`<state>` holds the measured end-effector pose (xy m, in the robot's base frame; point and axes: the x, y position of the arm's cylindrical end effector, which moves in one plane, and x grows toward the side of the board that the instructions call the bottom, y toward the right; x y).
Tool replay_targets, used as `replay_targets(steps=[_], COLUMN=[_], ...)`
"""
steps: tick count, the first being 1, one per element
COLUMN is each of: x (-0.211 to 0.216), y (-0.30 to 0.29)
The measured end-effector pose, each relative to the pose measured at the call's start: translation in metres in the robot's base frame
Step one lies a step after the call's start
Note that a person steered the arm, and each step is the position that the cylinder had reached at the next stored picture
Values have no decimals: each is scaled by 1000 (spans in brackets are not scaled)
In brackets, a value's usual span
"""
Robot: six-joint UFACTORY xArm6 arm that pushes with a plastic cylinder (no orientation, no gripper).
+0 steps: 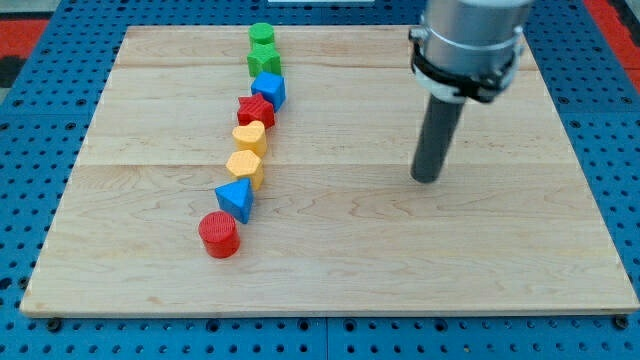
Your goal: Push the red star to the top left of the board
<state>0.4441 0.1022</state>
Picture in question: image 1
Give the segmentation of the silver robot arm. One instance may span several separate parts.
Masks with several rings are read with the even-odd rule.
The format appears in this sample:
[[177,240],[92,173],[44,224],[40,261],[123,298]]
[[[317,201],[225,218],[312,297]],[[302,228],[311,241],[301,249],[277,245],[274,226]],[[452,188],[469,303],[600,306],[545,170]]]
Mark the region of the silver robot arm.
[[410,67],[437,99],[491,103],[512,83],[532,0],[429,0],[409,29]]

